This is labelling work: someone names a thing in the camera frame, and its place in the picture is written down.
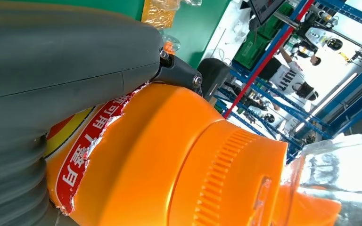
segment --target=plastic wrap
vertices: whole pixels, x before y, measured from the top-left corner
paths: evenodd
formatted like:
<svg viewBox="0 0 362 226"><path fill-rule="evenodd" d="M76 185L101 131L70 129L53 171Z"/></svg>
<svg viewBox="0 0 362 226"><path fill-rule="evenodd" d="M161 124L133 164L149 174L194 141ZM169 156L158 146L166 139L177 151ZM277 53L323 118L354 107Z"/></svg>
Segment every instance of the plastic wrap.
<svg viewBox="0 0 362 226"><path fill-rule="evenodd" d="M203 2L203 0L183 0L183 1L192 6L201 6Z"/></svg>
<svg viewBox="0 0 362 226"><path fill-rule="evenodd" d="M162 34L164 45L164 50L168 54L175 55L175 52L181 48L181 43L178 39L175 37L168 35L168 34Z"/></svg>
<svg viewBox="0 0 362 226"><path fill-rule="evenodd" d="M151 0L155 6L167 11L177 11L181 6L181 0Z"/></svg>
<svg viewBox="0 0 362 226"><path fill-rule="evenodd" d="M307 145L281 181L277 223L362 226L362 135Z"/></svg>
<svg viewBox="0 0 362 226"><path fill-rule="evenodd" d="M153 3L154 0L145 0L142 22L148 23L155 28L170 28L173 25L176 11L169 11Z"/></svg>

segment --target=metal rack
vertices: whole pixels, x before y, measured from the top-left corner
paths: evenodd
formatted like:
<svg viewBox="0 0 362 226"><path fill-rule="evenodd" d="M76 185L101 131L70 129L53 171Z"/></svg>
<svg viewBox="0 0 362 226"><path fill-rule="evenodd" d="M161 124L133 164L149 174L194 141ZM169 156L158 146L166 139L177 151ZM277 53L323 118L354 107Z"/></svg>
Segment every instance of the metal rack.
<svg viewBox="0 0 362 226"><path fill-rule="evenodd" d="M340 0L316 0L318 3L323 4L324 6L344 14L355 21L362 23L362 12L345 4ZM314 0L301 0L298 6L296 7L295 11L293 12L291 19L300 20L302 16L307 12L309 7L313 4ZM288 157L289 159L294 158L298 151L302 148L301 144L296 142L296 140L300 140L308 131L313 130L316 133L320 134L324 139L330 139L337 134L345 131L352 125L354 125L357 121L362 118L362 96L357 99L353 104L347 106L345 110L335 119L329 122L323 121L325 112L332 107L341 106L343 99L347 96L349 92L352 92L354 88L357 88L357 83L362 83L362 74L358 75L348 86L345 87L336 97L333 98L324 108L320 111L316 116L307 113L301 106L296 104L294 101L288 99L282 93L278 92L277 90L273 89L271 85L266 82L263 82L261 79L256 79L258 74L261 72L265 64L268 63L268 60L274 55L276 50L280 47L280 45L284 42L284 40L292 33L292 28L288 25L284 25L283 28L279 31L276 37L273 39L272 43L268 47L267 51L264 53L262 58L259 60L257 65L252 69L250 72L245 67L241 66L237 62L233 63L233 69L231 70L231 75L236 77L239 81L246 84L246 86L242 89L240 95L237 98L230 97L227 95L226 92L219 89L219 92L222 93L224 97L216 96L219 100L224 100L227 102L233 102L231 108L227 108L225 104L221 101L218 101L218 105L225 111L223 114L225 118L229 116L233 116L237 120L241 121L244 125L250 128L256 134L263 136L263 134L258 131L255 127L251 124L246 122L244 119L239 117L237 114L232 112L233 107L237 106L239 108L243 108L247 111L250 115L257 118L264 127L268 130L271 136L275 137L275 134L280 134L283 140L290 143ZM259 88L257 85L253 84L256 81L258 85L261 85L264 89ZM280 108L285 110L291 116L296 118L298 121L304 123L306 127L302 129L300 132L295 134L294 137L289 137L279 132L276 128L274 128L271 124L267 121L260 118L254 112L249 110L246 106L241 104L239 101L241 100L242 96L246 93L247 89L251 88L252 90L260 93L263 97L269 99ZM281 97L285 100L288 105L282 104L277 99L273 98L269 92L276 94L277 96Z"/></svg>
<svg viewBox="0 0 362 226"><path fill-rule="evenodd" d="M316 2L362 24L362 11L345 4L341 0L316 0Z"/></svg>

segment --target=fluorescent light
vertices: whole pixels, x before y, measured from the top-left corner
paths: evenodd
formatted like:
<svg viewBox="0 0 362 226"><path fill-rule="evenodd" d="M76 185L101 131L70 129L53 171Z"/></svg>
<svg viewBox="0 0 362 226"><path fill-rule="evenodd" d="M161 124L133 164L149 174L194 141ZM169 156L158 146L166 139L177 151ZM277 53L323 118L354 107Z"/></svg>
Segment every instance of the fluorescent light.
<svg viewBox="0 0 362 226"><path fill-rule="evenodd" d="M296 127L295 132L296 133L299 132L299 130L301 130L303 128L303 126L304 126L304 122L302 122L298 127Z"/></svg>
<svg viewBox="0 0 362 226"><path fill-rule="evenodd" d="M285 129L285 125L287 124L287 121L284 120L280 123L280 126L278 127L278 131L283 131Z"/></svg>
<svg viewBox="0 0 362 226"><path fill-rule="evenodd" d="M335 92L333 92L324 102L322 102L322 104L316 108L316 110L313 111L312 115L316 115L318 112L320 112L336 95L338 95L338 93L340 93L340 91L343 90L343 88L345 88L355 77L356 77L357 73L353 73L344 83L342 83L342 85L340 85L338 87L337 90L335 90ZM304 126L304 123L301 123L296 129L295 132L299 132Z"/></svg>
<svg viewBox="0 0 362 226"><path fill-rule="evenodd" d="M310 112L312 110L312 103L310 101L306 101L303 108L306 112Z"/></svg>

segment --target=black hair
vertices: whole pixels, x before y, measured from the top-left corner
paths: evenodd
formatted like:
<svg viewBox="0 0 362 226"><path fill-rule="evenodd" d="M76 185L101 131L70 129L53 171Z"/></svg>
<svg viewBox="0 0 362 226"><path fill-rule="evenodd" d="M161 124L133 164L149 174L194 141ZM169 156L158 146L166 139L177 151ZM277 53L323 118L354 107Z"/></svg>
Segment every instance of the black hair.
<svg viewBox="0 0 362 226"><path fill-rule="evenodd" d="M317 99L317 97L318 97L318 92L316 92L316 91L313 92L313 91L314 91L314 88L311 87L309 84L307 84L307 82L304 82L300 86L299 90L296 91L296 94L301 98L313 101L313 100Z"/></svg>
<svg viewBox="0 0 362 226"><path fill-rule="evenodd" d="M313 64L313 66L317 66L321 63L321 58L316 57L317 58L317 62L315 64Z"/></svg>
<svg viewBox="0 0 362 226"><path fill-rule="evenodd" d="M339 39L330 39L327 42L327 46L332 49L333 51L340 50L343 46L343 42Z"/></svg>

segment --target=cable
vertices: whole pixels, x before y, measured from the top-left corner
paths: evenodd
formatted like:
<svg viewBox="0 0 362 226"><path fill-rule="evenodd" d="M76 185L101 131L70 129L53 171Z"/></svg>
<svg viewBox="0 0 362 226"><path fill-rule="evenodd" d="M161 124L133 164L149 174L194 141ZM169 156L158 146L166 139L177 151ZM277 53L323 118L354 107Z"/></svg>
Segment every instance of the cable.
<svg viewBox="0 0 362 226"><path fill-rule="evenodd" d="M227 67L231 67L232 66L232 60L229 59L229 58L224 58L225 57L225 52L222 48L218 48L219 50L219 56L220 56L220 59L221 61L227 66Z"/></svg>

